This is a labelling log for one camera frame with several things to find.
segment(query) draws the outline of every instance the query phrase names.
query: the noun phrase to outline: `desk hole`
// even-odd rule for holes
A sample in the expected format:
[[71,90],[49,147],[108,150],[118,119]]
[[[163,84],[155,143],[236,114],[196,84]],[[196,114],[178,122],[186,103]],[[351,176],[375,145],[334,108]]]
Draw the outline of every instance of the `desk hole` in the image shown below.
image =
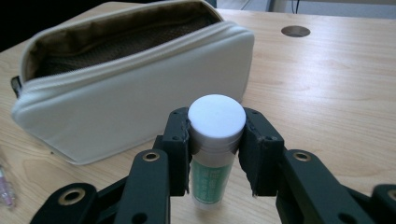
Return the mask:
[[290,37],[305,37],[311,34],[311,31],[303,26],[287,26],[282,29],[282,34]]

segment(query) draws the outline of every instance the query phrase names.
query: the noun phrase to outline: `cylindrical container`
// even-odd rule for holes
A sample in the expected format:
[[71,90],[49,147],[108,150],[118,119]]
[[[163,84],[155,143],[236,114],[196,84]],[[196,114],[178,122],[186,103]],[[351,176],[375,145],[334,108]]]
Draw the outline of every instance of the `cylindrical container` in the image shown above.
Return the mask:
[[214,94],[192,103],[189,120],[192,198],[201,209],[218,208],[233,167],[246,113],[234,99]]

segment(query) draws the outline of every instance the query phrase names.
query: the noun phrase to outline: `green label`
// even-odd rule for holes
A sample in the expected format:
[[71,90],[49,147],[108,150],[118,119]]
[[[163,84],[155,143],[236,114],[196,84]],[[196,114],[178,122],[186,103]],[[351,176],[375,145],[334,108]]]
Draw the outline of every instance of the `green label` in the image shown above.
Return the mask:
[[232,165],[212,168],[192,160],[192,195],[201,203],[221,200]]

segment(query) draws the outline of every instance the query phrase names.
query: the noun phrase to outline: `bag lining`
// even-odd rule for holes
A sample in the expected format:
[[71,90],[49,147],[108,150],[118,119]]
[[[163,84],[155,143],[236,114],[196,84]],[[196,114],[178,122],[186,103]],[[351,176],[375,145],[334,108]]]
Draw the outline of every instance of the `bag lining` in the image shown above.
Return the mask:
[[203,3],[187,2],[70,27],[35,42],[27,59],[26,81],[133,55],[220,20]]

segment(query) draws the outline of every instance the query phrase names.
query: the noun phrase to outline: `table surface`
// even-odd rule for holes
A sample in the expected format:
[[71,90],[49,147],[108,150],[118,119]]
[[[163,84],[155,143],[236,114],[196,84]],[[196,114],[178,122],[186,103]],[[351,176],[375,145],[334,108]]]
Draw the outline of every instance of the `table surface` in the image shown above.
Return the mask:
[[[130,7],[106,3],[76,18]],[[242,105],[261,111],[288,149],[315,153],[344,185],[370,195],[396,184],[396,21],[221,10],[256,36]],[[281,29],[308,28],[306,37]],[[111,158],[76,166],[63,161],[10,117],[9,86],[25,43],[0,53],[0,163],[17,194],[0,207],[0,223],[27,223],[55,190],[76,182],[103,189],[128,175],[148,142]],[[172,223],[279,223],[275,198],[253,198],[235,160],[220,210],[196,209],[191,196],[172,198]]]

